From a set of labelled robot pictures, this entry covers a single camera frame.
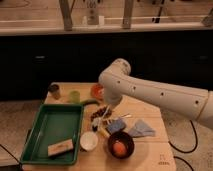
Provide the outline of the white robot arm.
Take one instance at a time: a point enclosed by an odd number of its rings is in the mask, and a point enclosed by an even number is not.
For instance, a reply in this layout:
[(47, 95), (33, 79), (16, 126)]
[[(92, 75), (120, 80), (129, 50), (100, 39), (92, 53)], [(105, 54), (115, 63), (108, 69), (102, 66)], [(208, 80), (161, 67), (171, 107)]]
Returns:
[(99, 75), (104, 101), (117, 106), (123, 95), (182, 114), (213, 130), (213, 91), (149, 81), (130, 76), (125, 59), (114, 60)]

